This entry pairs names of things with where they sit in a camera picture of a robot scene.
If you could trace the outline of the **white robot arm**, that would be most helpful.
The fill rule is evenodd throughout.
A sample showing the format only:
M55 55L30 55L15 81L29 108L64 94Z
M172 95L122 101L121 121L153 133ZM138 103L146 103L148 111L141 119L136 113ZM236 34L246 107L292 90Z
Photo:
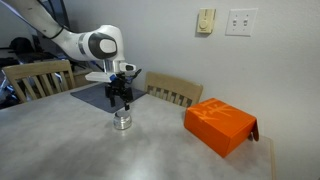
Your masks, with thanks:
M119 96L126 110L133 100L132 89L127 87L127 72L135 72L136 66L125 61L121 30L113 25L101 25L98 29L75 33L60 25L42 5L41 0L1 0L16 16L57 44L69 57L79 61L103 60L103 72L91 72L89 81L105 82L106 97L115 106Z

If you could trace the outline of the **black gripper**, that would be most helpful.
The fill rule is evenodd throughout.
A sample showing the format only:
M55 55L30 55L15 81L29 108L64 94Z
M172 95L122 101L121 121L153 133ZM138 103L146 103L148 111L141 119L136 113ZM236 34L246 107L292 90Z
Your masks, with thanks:
M105 86L105 95L110 100L111 107L115 106L115 97L119 96L124 101L125 110L130 109L130 101L133 100L133 93L130 87L126 87L128 81L124 76L116 78Z

